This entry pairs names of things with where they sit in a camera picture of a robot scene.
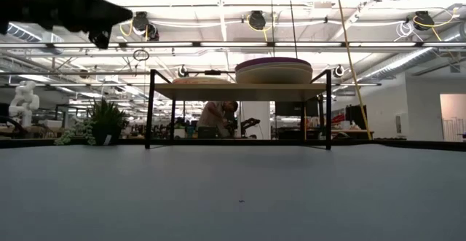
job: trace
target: ceiling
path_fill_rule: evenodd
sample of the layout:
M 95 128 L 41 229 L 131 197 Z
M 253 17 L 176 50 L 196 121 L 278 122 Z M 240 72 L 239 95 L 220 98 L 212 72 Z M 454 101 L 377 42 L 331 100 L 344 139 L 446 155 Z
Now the ceiling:
M 159 31 L 161 42 L 182 41 L 215 41 L 215 42 L 342 42 L 341 15 L 338 0 L 291 0 L 293 13 L 290 9 L 290 0 L 107 0 L 125 6 L 134 12 L 148 12 L 148 18 Z M 413 17 L 416 11 L 428 11 L 435 23 L 449 21 L 451 13 L 455 10 L 455 18 L 445 26 L 437 28 L 438 32 L 461 22 L 466 15 L 463 7 L 464 0 L 341 0 L 344 20 L 356 17 L 347 22 L 347 37 L 351 42 L 411 42 L 419 39 L 431 39 L 432 31 L 414 30 L 407 37 L 400 38 L 397 28 L 407 17 Z M 272 15 L 275 17 L 274 29 L 266 31 L 253 31 L 247 24 L 247 17 L 253 10 L 260 10 L 271 26 Z M 21 28 L 41 36 L 44 29 L 34 24 L 16 23 Z M 111 42 L 143 42 L 144 37 L 130 32 L 130 22 L 116 25 L 111 34 Z M 84 33 L 70 33 L 64 28 L 55 27 L 53 33 L 64 42 L 89 42 Z M 0 42 L 18 43 L 20 39 L 0 36 Z M 272 55 L 270 50 L 258 49 L 202 49 L 202 48 L 150 48 L 146 49 L 151 57 L 142 63 L 133 60 L 132 50 L 109 49 L 107 51 L 64 49 L 61 55 L 53 55 L 40 50 L 7 50 L 27 60 L 41 64 L 45 69 L 52 69 L 52 59 L 55 66 L 63 64 L 61 71 L 148 71 L 155 68 L 161 71 L 168 79 L 177 77 L 177 70 L 184 65 L 188 70 L 204 71 L 208 69 L 221 69 L 233 71 L 234 67 L 245 60 Z M 99 52 L 102 55 L 90 57 L 89 53 Z M 377 52 L 351 53 L 355 70 L 362 72 L 381 60 L 385 60 L 394 53 L 390 50 Z M 275 56 L 294 57 L 293 50 L 276 50 Z M 324 68 L 337 65 L 348 67 L 348 55 L 344 50 L 332 51 L 300 51 L 298 57 L 310 62 L 314 73 L 320 73 Z M 432 66 L 418 66 L 420 70 Z M 428 76 L 451 76 L 449 71 L 434 71 Z M 82 79 L 70 76 L 67 82 L 99 83 L 95 77 Z M 119 81 L 128 83 L 148 83 L 149 77 L 144 75 L 119 76 Z M 105 89 L 112 98 L 122 97 L 121 93 L 112 89 Z M 141 87 L 141 92 L 147 93 L 149 87 Z M 75 94 L 64 92 L 73 98 Z

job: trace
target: shelf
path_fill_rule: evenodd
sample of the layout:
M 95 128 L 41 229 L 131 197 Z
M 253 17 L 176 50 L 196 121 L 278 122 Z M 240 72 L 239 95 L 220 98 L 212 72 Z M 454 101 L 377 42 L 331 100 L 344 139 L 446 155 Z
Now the shelf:
M 325 92 L 325 84 L 155 84 L 175 100 L 306 101 Z

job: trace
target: black metal table frame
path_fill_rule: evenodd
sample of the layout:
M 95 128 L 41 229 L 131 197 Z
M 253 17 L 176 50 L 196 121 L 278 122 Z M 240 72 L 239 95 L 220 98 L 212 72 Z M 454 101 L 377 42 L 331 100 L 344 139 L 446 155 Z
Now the black metal table frame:
M 230 74 L 233 72 L 229 71 L 218 71 L 220 74 Z M 151 69 L 150 72 L 150 87 L 149 87 L 149 104 L 148 104 L 148 109 L 147 109 L 147 120 L 146 120 L 146 134 L 145 134 L 145 147 L 146 149 L 151 148 L 151 134 L 152 134 L 152 114 L 154 110 L 154 93 L 155 93 L 155 76 L 158 75 L 160 78 L 162 78 L 164 81 L 166 81 L 168 84 L 171 84 L 170 80 L 167 79 L 163 74 L 158 72 L 156 69 Z M 325 113 L 325 118 L 327 125 L 325 126 L 325 149 L 330 150 L 331 149 L 331 70 L 324 70 L 322 71 L 319 75 L 317 75 L 310 83 L 314 83 L 318 79 L 322 78 L 325 76 L 325 93 L 326 93 L 326 113 Z M 323 105 L 322 105 L 322 98 L 320 100 L 320 105 L 319 105 L 319 111 L 320 113 L 323 113 Z M 295 140 L 293 141 L 294 145 L 296 146 L 301 146 L 303 145 L 303 142 L 305 142 L 306 138 L 306 122 L 304 119 L 305 116 L 305 106 L 306 102 L 301 102 L 301 124 L 300 124 L 300 130 L 301 130 L 301 140 Z M 171 112 L 171 120 L 170 120 L 170 139 L 164 141 L 164 145 L 177 145 L 177 144 L 189 144 L 187 140 L 183 139 L 178 139 L 175 140 L 175 107 L 176 107 L 176 98 L 172 98 L 172 112 Z M 320 125 L 323 128 L 323 115 L 320 114 Z M 219 143 L 222 145 L 236 145 L 237 141 L 235 140 L 216 140 L 216 139 L 211 139 L 211 140 L 201 140 L 202 145 L 218 145 Z M 270 143 L 270 145 L 276 146 L 280 145 L 280 142 L 275 142 Z M 283 142 L 283 145 L 289 146 L 290 142 Z

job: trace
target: person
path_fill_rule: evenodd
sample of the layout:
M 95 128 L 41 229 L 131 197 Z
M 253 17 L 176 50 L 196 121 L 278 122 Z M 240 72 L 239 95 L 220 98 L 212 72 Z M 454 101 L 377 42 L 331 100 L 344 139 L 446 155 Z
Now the person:
M 228 120 L 224 118 L 224 113 L 234 113 L 238 109 L 238 103 L 234 101 L 208 102 L 204 110 L 202 110 L 201 117 L 197 122 L 197 127 L 217 127 L 218 133 L 221 137 L 228 137 L 230 134 L 225 128 Z

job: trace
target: potted plant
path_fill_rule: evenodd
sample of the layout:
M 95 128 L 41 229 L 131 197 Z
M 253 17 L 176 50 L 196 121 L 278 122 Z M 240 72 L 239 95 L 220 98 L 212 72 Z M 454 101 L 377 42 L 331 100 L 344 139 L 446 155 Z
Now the potted plant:
M 120 111 L 115 103 L 109 103 L 104 99 L 99 103 L 94 100 L 94 106 L 89 110 L 89 115 L 92 121 L 92 135 L 98 146 L 115 144 L 122 129 L 128 124 L 125 119 L 126 113 Z
M 94 100 L 94 106 L 89 110 L 90 119 L 77 122 L 72 128 L 64 132 L 57 140 L 56 145 L 64 145 L 71 142 L 71 137 L 82 136 L 90 145 L 115 144 L 119 136 L 128 125 L 125 119 L 126 113 L 120 111 L 114 103 L 108 103 L 104 99 L 100 102 Z

